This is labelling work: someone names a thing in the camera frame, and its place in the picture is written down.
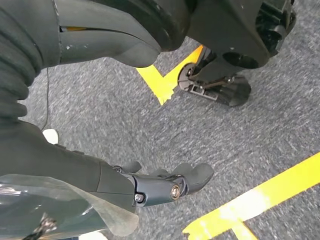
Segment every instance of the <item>wire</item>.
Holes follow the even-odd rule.
[[[46,93],[46,113],[45,113],[45,121],[42,128],[41,128],[41,131],[43,131],[47,124],[48,123],[49,118],[49,90],[50,90],[50,80],[49,80],[49,68],[47,67],[47,93]]]

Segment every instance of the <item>screw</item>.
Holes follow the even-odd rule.
[[[142,194],[134,195],[134,201],[138,202],[138,203],[142,203],[142,202],[143,202],[144,199],[145,199],[145,197]]]
[[[234,76],[228,78],[228,83],[229,83],[229,84],[233,83],[234,81],[235,81]]]
[[[178,185],[174,185],[171,190],[171,197],[173,200],[177,200],[180,196],[180,188]]]
[[[192,69],[189,69],[188,72],[186,72],[186,76],[189,77],[191,75],[191,73],[192,72]]]

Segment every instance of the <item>robotic finger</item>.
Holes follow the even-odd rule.
[[[171,173],[158,169],[149,175],[125,173],[123,167],[112,166],[134,185],[134,204],[137,207],[148,207],[171,203],[180,197],[196,193],[204,188],[214,175],[212,167],[201,163],[192,167],[182,163]]]

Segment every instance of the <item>gray carpet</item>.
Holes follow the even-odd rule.
[[[181,162],[215,170],[205,189],[177,203],[140,209],[128,240],[178,240],[189,223],[320,152],[320,2],[296,1],[297,26],[266,66],[245,71],[248,103],[229,108],[174,90],[160,106],[134,68],[112,59],[49,70],[47,128],[70,150],[122,165],[140,161],[143,172]],[[155,65],[168,73],[198,44],[186,39]],[[44,124],[45,71],[30,89],[25,120]],[[317,240],[320,186],[247,221],[260,239]],[[231,231],[217,239],[236,239]]]

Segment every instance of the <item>yellow tape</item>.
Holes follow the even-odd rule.
[[[319,170],[320,152],[200,217],[183,232],[189,233],[189,240],[208,240],[233,228],[239,233],[244,230],[239,223],[319,184]]]
[[[158,98],[160,104],[163,105],[167,100],[171,99],[174,89],[177,85],[180,70],[188,63],[196,63],[202,50],[202,46],[199,46],[165,77],[162,77],[154,65],[137,68],[137,70]]]

